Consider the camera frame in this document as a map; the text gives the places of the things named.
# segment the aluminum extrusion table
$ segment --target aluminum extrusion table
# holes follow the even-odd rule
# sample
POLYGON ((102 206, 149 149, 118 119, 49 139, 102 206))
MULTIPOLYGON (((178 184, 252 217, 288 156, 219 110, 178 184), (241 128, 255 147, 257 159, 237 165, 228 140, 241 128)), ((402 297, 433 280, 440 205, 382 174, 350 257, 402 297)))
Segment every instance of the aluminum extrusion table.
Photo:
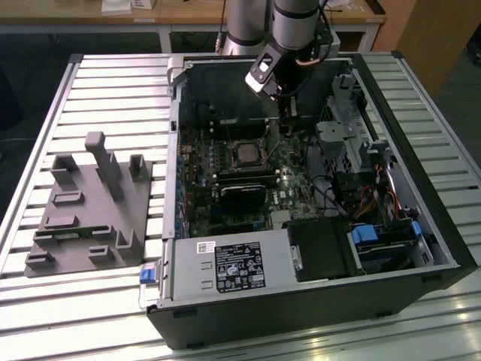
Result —
MULTIPOLYGON (((168 57, 84 56, 68 65, 0 228, 0 359, 401 361, 469 358, 481 352, 481 271, 391 317, 183 351, 170 350, 140 309, 138 267, 24 277, 26 254, 53 184, 48 172, 53 157, 72 152, 77 164, 93 164, 83 149, 89 131, 106 134, 105 146, 115 150, 119 162, 142 153, 155 163, 144 258, 161 256, 168 57)), ((364 58, 481 262, 479 169, 404 60, 390 53, 364 58)))

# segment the warning label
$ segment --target warning label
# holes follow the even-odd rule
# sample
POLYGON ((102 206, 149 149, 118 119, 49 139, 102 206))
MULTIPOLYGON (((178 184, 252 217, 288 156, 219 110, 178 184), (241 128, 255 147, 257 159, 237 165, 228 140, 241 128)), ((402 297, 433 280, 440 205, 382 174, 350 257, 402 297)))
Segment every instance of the warning label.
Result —
POLYGON ((220 293, 265 287, 260 243, 216 247, 216 281, 220 293))

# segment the motherboard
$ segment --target motherboard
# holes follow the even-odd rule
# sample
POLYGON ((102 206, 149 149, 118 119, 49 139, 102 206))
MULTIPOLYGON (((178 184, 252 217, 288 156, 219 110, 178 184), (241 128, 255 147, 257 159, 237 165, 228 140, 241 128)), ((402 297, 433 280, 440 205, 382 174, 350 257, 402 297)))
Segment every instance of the motherboard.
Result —
POLYGON ((276 119, 248 122, 220 118, 207 129, 180 130, 190 237, 280 229, 318 217, 303 163, 307 134, 281 134, 276 119))

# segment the blue latch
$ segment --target blue latch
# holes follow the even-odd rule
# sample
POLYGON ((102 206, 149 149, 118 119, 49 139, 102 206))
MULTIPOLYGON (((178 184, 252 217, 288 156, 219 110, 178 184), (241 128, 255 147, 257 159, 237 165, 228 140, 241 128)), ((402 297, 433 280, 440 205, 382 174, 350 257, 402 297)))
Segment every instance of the blue latch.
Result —
POLYGON ((365 226, 357 226, 351 231, 352 239, 354 244, 364 243, 364 242, 374 242, 377 241, 377 233, 374 226, 366 224, 365 226))
POLYGON ((153 284, 156 282, 156 269, 145 268, 141 270, 141 284, 153 284))
POLYGON ((414 231, 414 235, 416 236, 416 239, 421 237, 422 236, 422 230, 421 230, 421 226, 419 225, 419 223, 416 220, 414 220, 411 223, 411 226, 413 227, 413 231, 414 231))

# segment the white sticker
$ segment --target white sticker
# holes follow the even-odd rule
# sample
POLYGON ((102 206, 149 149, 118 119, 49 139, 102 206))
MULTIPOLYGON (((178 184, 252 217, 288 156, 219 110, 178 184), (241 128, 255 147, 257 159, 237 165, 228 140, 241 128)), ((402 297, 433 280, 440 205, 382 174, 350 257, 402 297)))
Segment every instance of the white sticker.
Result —
POLYGON ((140 17, 134 18, 134 23, 154 23, 155 21, 155 19, 144 19, 140 17))
POLYGON ((197 242, 197 253, 213 253, 216 242, 197 242))

